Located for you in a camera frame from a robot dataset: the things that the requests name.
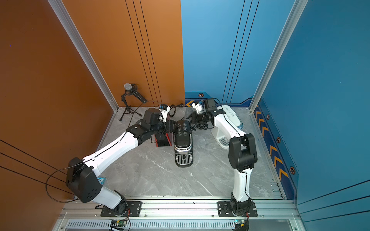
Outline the grey microfibre cloth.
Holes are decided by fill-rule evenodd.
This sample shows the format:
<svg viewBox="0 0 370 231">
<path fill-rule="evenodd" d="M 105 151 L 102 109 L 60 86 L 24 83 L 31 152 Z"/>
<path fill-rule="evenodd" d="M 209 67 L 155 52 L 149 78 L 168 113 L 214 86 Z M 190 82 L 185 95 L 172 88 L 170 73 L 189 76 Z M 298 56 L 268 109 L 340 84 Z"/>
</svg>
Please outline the grey microfibre cloth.
<svg viewBox="0 0 370 231">
<path fill-rule="evenodd" d="M 192 123 L 192 115 L 193 115 L 193 111 L 185 111 L 183 120 L 186 120 L 189 123 Z"/>
</svg>

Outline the black coffee machine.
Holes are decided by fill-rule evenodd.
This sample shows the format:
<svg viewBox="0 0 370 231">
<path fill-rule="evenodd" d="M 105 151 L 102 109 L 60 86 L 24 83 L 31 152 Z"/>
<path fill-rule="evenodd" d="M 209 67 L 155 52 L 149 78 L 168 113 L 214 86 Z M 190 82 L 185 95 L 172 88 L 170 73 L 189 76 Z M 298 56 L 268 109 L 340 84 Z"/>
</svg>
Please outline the black coffee machine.
<svg viewBox="0 0 370 231">
<path fill-rule="evenodd" d="M 189 167 L 194 162 L 191 124 L 188 120 L 175 123 L 173 132 L 175 163 L 178 167 Z"/>
</svg>

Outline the white coffee machine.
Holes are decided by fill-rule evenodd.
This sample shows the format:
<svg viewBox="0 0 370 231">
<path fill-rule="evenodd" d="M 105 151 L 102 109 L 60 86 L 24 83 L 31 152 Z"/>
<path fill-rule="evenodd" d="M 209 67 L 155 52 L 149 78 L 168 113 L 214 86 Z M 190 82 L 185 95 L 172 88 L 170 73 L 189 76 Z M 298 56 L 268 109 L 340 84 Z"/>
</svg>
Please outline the white coffee machine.
<svg viewBox="0 0 370 231">
<path fill-rule="evenodd" d="M 246 133 L 240 129 L 243 123 L 230 106 L 221 105 L 217 109 L 222 110 L 224 114 L 218 114 L 214 118 L 214 128 L 211 129 L 211 133 L 221 148 L 228 149 L 231 138 L 242 137 Z"/>
</svg>

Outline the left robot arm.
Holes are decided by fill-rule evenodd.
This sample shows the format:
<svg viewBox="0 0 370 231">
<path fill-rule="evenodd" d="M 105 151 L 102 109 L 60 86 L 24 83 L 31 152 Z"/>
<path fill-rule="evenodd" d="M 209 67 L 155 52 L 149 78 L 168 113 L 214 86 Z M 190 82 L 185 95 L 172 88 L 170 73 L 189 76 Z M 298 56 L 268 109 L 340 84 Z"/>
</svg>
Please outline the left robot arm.
<svg viewBox="0 0 370 231">
<path fill-rule="evenodd" d="M 174 121 L 170 120 L 169 112 L 170 107 L 167 105 L 149 108 L 140 121 L 129 126 L 107 146 L 83 159 L 76 157 L 70 160 L 66 186 L 83 203 L 95 202 L 110 209 L 115 216 L 122 216 L 128 207 L 126 198 L 103 186 L 98 177 L 108 166 L 153 135 L 163 138 L 167 133 L 173 132 Z"/>
</svg>

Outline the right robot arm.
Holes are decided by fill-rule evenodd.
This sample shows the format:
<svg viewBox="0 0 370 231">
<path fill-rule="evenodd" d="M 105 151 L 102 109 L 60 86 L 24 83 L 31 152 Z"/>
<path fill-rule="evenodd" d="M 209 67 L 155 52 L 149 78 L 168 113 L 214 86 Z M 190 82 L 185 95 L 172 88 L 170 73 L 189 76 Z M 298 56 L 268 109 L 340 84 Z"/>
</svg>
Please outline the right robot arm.
<svg viewBox="0 0 370 231">
<path fill-rule="evenodd" d="M 228 160 L 234 169 L 234 188 L 231 193 L 231 209 L 236 216 L 247 215 L 253 200 L 250 197 L 252 170 L 258 161 L 255 137 L 246 134 L 233 122 L 232 109 L 227 105 L 217 106 L 214 98 L 192 103 L 192 123 L 213 125 L 216 135 L 228 140 Z"/>
</svg>

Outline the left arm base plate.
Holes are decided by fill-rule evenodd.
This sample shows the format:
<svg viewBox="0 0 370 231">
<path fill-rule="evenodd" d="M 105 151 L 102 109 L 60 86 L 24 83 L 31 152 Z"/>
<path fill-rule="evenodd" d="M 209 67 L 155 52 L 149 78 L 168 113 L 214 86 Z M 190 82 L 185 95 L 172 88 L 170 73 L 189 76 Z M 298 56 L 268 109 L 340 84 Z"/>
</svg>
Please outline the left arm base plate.
<svg viewBox="0 0 370 231">
<path fill-rule="evenodd" d="M 141 201 L 127 201 L 120 203 L 115 209 L 103 206 L 101 217 L 139 217 L 142 208 Z"/>
</svg>

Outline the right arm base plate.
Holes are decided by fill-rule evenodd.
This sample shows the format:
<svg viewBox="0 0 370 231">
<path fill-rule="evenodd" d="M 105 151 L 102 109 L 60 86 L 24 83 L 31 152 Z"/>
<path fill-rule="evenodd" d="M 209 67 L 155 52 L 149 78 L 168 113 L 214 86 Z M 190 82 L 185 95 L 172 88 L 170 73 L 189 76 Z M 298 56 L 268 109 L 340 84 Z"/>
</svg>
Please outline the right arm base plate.
<svg viewBox="0 0 370 231">
<path fill-rule="evenodd" d="M 258 217 L 256 205 L 252 200 L 244 202 L 219 201 L 217 202 L 217 211 L 219 217 Z"/>
</svg>

